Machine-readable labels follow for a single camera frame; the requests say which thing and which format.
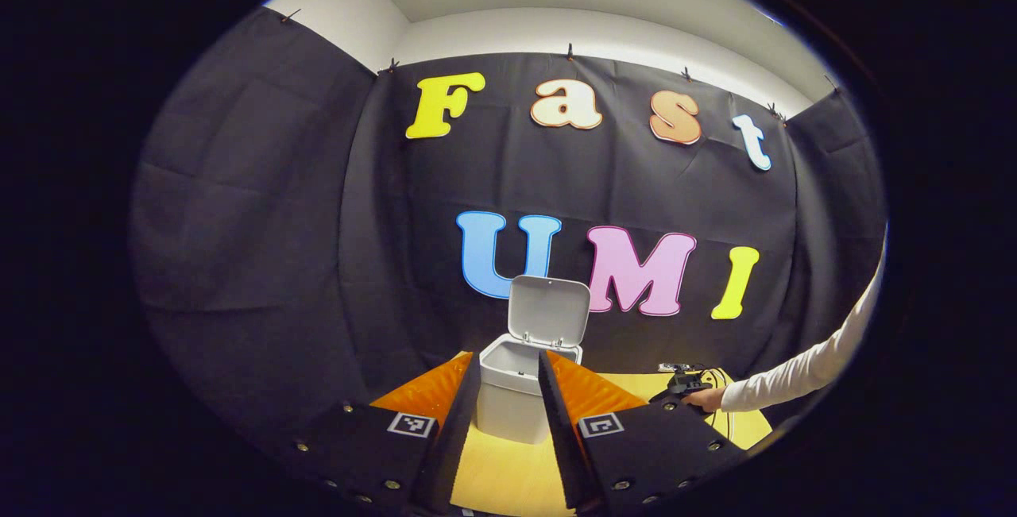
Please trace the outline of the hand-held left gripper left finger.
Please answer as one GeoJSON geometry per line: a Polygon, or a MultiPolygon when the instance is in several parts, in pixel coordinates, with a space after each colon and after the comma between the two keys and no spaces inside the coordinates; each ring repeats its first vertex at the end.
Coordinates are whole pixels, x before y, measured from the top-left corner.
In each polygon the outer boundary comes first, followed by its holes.
{"type": "Polygon", "coordinates": [[[464,352],[371,403],[344,400],[291,436],[290,469],[354,514],[448,514],[480,382],[464,352]]]}

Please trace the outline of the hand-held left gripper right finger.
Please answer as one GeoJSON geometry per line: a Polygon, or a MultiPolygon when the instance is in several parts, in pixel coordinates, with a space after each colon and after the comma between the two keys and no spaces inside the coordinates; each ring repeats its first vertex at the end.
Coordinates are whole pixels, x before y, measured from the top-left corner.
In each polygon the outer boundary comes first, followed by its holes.
{"type": "Polygon", "coordinates": [[[679,398],[640,399],[552,351],[538,382],[567,507],[578,516],[662,516],[747,459],[679,398]]]}

